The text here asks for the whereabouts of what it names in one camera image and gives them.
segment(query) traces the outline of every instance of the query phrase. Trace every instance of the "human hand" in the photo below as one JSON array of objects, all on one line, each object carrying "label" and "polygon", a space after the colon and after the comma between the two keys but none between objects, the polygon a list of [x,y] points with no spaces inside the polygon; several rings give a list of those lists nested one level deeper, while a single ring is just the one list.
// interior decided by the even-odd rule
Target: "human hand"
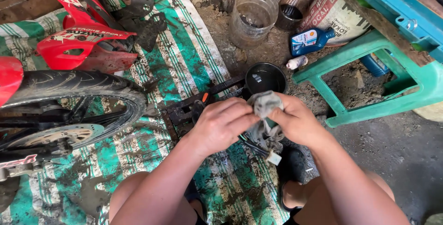
[{"label": "human hand", "polygon": [[309,148],[335,141],[331,133],[318,122],[311,110],[297,97],[276,92],[284,106],[284,111],[275,108],[268,116],[280,125],[284,135],[292,142]]},{"label": "human hand", "polygon": [[208,105],[183,139],[192,143],[199,155],[207,157],[227,149],[238,141],[237,136],[259,120],[246,100],[232,97]]}]

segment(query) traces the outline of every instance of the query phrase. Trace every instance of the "metal ring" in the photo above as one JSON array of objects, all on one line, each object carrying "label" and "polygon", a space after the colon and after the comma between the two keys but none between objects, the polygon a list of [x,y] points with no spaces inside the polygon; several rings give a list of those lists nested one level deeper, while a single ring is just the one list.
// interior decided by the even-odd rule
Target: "metal ring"
[{"label": "metal ring", "polygon": [[415,20],[415,19],[409,19],[408,21],[407,21],[407,26],[406,26],[406,28],[409,30],[409,28],[411,27],[411,22],[413,22],[414,23],[414,26],[413,26],[413,29],[411,30],[411,31],[414,31],[415,30],[415,28],[417,28],[417,20]]}]

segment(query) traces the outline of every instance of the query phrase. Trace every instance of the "blue oil bottle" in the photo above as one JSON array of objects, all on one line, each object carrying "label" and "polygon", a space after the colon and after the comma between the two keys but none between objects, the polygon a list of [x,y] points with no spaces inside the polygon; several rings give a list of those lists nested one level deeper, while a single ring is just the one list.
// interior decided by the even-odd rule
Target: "blue oil bottle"
[{"label": "blue oil bottle", "polygon": [[374,53],[363,56],[360,61],[374,77],[380,77],[391,71]]},{"label": "blue oil bottle", "polygon": [[312,28],[291,36],[291,54],[294,57],[306,55],[322,49],[330,38],[334,38],[334,29],[326,31]]}]

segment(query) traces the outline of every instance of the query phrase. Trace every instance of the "gray rag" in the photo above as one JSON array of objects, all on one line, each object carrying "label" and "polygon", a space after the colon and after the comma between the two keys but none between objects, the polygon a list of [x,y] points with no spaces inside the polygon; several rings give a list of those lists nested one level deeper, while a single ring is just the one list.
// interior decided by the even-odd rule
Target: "gray rag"
[{"label": "gray rag", "polygon": [[272,137],[275,141],[282,140],[284,136],[280,126],[275,124],[275,126],[270,127],[266,121],[266,117],[275,108],[283,110],[283,102],[280,97],[273,91],[256,93],[248,99],[248,104],[252,106],[254,114],[260,117],[260,121],[247,130],[250,133],[251,140],[260,143],[264,148],[268,148],[264,141],[264,136]]}]

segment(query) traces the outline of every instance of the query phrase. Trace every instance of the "striped mat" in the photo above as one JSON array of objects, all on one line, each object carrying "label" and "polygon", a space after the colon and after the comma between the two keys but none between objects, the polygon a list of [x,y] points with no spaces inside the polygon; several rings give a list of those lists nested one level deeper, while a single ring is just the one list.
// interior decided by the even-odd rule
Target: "striped mat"
[{"label": "striped mat", "polygon": [[[118,9],[121,0],[107,0]],[[189,0],[156,0],[155,12],[164,12],[168,30],[152,52],[135,46],[141,60],[124,77],[143,86],[159,79],[148,94],[163,108],[230,78],[230,74],[203,20]],[[25,70],[47,69],[32,51],[42,38],[59,31],[64,9],[32,21],[0,25],[0,55],[14,56]],[[107,112],[109,102],[94,103]],[[13,203],[0,216],[2,224],[108,224],[109,196],[117,185],[137,171],[152,171],[172,149],[161,118],[142,117],[132,127],[99,143],[53,160],[44,171],[23,175]],[[275,167],[239,143],[203,162],[195,175],[208,209],[208,223],[271,225],[289,215],[277,204]]]}]

